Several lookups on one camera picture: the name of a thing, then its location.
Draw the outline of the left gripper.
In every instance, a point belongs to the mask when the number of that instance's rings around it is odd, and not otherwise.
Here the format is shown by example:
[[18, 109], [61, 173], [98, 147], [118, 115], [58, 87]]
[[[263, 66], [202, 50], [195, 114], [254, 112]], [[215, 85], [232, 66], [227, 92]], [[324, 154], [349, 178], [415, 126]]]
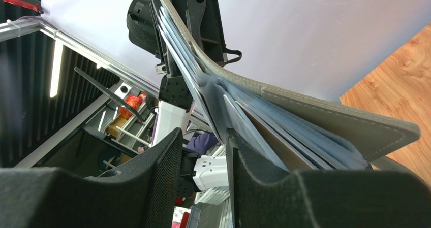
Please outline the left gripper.
[[[241, 60], [241, 51], [226, 47], [218, 0], [171, 1], [192, 37], [211, 60], [221, 66]], [[150, 3], [161, 63], [170, 77], [177, 77], [179, 68], [162, 37], [161, 1], [150, 0]]]

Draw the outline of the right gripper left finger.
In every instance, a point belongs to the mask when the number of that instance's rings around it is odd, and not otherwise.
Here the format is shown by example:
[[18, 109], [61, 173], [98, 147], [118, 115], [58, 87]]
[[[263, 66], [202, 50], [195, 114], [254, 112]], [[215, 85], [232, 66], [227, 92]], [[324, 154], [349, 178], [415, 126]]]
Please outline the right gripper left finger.
[[1, 227], [171, 227], [182, 131], [98, 177], [1, 169]]

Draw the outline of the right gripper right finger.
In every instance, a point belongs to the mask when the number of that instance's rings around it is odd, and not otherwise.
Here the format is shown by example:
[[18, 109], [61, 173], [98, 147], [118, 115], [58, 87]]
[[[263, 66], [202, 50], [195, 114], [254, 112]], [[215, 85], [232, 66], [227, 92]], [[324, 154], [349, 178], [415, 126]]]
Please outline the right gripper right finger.
[[397, 171], [286, 172], [227, 130], [234, 227], [430, 227], [430, 189]]

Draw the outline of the grey card holder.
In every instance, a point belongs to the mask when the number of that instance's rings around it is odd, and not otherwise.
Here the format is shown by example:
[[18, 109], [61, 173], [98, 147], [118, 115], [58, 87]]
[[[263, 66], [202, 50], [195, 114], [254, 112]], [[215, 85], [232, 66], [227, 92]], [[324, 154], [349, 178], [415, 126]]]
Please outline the grey card holder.
[[220, 142], [235, 129], [285, 171], [361, 170], [420, 137], [416, 124], [281, 89], [211, 60], [162, 0], [162, 37]]

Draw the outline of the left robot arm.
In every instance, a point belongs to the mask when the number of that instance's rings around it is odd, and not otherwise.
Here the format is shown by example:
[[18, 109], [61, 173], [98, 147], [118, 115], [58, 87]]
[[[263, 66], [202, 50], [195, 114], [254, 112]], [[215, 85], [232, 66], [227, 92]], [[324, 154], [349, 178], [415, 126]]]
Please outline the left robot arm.
[[[241, 60], [239, 50], [226, 47], [218, 0], [169, 1], [192, 38], [211, 60], [221, 67]], [[177, 127], [186, 131], [194, 106], [184, 76], [162, 38], [161, 22], [157, 18], [161, 5], [162, 0], [133, 0], [126, 18], [129, 40], [160, 59], [158, 66], [165, 70], [158, 93], [153, 144]]]

